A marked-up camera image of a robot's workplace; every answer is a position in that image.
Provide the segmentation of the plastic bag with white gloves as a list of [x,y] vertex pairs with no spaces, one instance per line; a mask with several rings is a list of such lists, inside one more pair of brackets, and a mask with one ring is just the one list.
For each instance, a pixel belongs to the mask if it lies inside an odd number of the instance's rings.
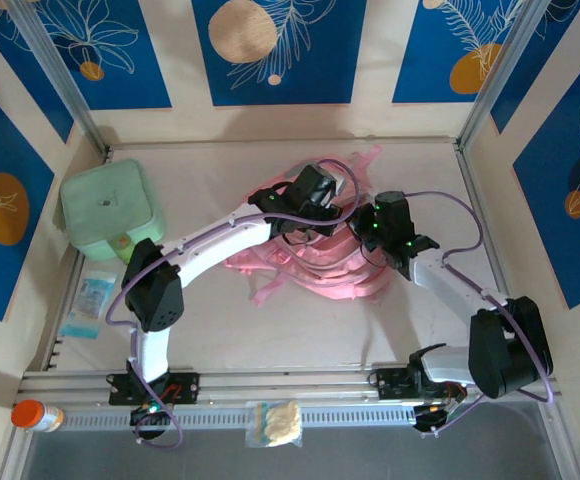
[[248,402],[245,444],[249,448],[302,446],[303,422],[297,401]]

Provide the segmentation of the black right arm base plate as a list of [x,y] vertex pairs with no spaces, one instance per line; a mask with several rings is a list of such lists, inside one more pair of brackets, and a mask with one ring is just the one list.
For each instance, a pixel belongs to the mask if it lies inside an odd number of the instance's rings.
[[424,373],[408,367],[378,368],[368,377],[381,400],[458,399],[468,395],[465,387],[452,382],[433,382]]

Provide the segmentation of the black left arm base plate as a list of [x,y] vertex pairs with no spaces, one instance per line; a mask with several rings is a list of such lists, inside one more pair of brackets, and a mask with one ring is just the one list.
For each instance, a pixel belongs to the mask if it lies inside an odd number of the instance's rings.
[[[149,386],[165,404],[192,405],[197,402],[199,379],[196,372],[168,372],[149,382]],[[109,374],[106,381],[110,386],[110,405],[140,406],[154,400],[134,371]]]

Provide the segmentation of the aluminium frame post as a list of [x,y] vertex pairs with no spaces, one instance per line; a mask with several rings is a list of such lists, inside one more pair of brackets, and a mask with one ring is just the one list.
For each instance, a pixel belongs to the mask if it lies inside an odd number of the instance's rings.
[[34,7],[27,0],[4,0],[10,17],[55,92],[95,150],[107,158],[109,145],[95,124],[90,109]]
[[509,76],[524,52],[535,28],[540,22],[551,0],[524,0],[521,11],[512,24],[495,63],[476,97],[467,120],[456,138],[456,150],[464,153],[478,132],[481,124],[490,115],[494,102],[499,97]]

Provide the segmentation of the pink student backpack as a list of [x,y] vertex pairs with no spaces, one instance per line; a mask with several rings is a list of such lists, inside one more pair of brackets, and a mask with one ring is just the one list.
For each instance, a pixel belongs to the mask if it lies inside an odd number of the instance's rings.
[[395,278],[381,253],[371,252],[342,224],[330,236],[308,231],[277,237],[223,261],[243,275],[273,278],[252,296],[259,306],[285,285],[294,284],[331,300],[379,300]]

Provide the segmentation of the aluminium table side rail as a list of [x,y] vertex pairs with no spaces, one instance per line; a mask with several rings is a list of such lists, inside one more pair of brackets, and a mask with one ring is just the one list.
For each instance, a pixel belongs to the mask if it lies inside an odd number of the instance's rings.
[[505,302],[508,300],[509,289],[487,225],[485,203],[476,173],[465,153],[457,151],[456,156],[470,200],[469,213],[478,230],[477,243],[464,250],[468,253],[484,251],[493,278],[492,282],[483,283],[474,275],[476,272],[474,266],[468,265],[461,269],[454,261],[450,261],[447,265],[447,268],[454,271],[470,291],[473,304],[467,314],[470,363],[474,365],[490,354],[495,366],[502,365],[504,359],[508,358],[512,367],[524,365],[532,368],[538,363],[532,345],[521,327],[515,323],[512,314],[506,310],[508,305]]

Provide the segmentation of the aluminium mounting rail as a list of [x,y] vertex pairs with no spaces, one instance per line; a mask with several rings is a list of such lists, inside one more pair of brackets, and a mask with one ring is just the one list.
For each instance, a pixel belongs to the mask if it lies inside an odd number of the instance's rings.
[[[109,374],[92,372],[26,373],[18,387],[17,402],[34,399],[63,407],[107,404]],[[376,403],[377,389],[369,383],[367,371],[325,372],[219,372],[198,374],[198,405],[241,405],[248,401],[292,400],[308,403]]]

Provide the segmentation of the orange-capped bottle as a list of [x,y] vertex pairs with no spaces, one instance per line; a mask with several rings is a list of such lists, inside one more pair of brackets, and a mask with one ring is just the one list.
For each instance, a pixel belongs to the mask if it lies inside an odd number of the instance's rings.
[[56,406],[27,399],[17,403],[10,416],[13,426],[28,431],[50,433],[64,422],[65,413]]

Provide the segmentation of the light blue tissue pack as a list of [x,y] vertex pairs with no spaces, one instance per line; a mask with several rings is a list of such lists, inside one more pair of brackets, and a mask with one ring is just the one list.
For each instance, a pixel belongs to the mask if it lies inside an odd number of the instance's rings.
[[111,272],[87,271],[77,288],[71,309],[61,323],[59,334],[96,339],[116,280],[117,275]]

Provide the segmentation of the green lunch bag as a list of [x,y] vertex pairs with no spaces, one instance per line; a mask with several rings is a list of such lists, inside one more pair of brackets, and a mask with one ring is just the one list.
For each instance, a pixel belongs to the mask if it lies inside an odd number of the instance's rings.
[[93,262],[127,262],[136,244],[146,238],[157,243],[166,231],[156,192],[134,159],[72,176],[60,198],[71,244]]

